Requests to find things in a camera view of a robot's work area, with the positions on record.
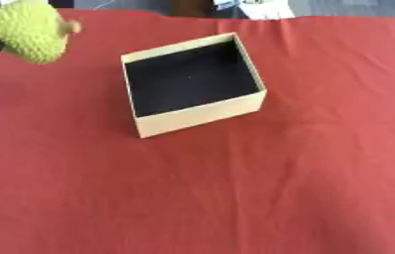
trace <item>bumpy green surface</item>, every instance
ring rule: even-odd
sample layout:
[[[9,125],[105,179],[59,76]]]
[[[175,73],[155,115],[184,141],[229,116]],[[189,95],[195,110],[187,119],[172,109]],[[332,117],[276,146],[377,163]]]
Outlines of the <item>bumpy green surface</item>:
[[[56,9],[40,0],[0,6],[0,41],[5,50],[32,63],[55,61],[66,49]]]

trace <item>white object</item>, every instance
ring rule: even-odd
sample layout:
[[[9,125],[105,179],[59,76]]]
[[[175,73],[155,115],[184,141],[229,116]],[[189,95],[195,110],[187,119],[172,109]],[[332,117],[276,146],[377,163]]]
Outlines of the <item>white object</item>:
[[[263,4],[242,3],[239,8],[252,20],[279,20],[295,18],[289,0],[272,0]]]
[[[253,79],[255,80],[255,83],[257,85],[257,92],[166,113],[154,114],[143,117],[138,117],[136,115],[132,92],[129,85],[128,72],[126,70],[126,64],[135,61],[146,60],[168,54],[206,47],[210,45],[226,43],[230,41],[235,42],[237,48],[241,52],[244,61],[247,63],[250,73],[252,74]],[[184,43],[160,47],[148,51],[132,53],[122,56],[122,65],[133,111],[133,117],[137,125],[139,136],[141,138],[258,111],[267,93],[267,89],[262,82],[261,77],[256,70],[256,67],[253,65],[253,62],[247,54],[247,51],[245,50],[242,42],[234,33],[206,37]]]

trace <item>cardboard box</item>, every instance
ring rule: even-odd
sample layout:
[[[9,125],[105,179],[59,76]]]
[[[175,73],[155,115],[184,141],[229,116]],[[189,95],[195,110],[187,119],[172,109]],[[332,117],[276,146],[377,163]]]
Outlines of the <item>cardboard box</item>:
[[[141,138],[257,111],[267,92],[234,33],[132,53],[122,64]]]

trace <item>red tablecloth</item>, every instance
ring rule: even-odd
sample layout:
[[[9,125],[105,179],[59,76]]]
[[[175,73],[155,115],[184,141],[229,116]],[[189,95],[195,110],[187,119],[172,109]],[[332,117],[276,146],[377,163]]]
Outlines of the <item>red tablecloth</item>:
[[[395,19],[64,13],[59,62],[0,56],[0,254],[395,253]],[[231,31],[262,111],[136,138],[119,56]]]

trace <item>red fabric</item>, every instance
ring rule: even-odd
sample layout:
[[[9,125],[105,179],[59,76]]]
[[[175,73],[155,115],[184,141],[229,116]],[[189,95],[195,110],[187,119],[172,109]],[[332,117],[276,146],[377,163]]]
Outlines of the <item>red fabric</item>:
[[[0,254],[395,253],[395,19],[64,13],[59,62],[0,56]],[[231,31],[262,111],[136,138],[119,56]]]

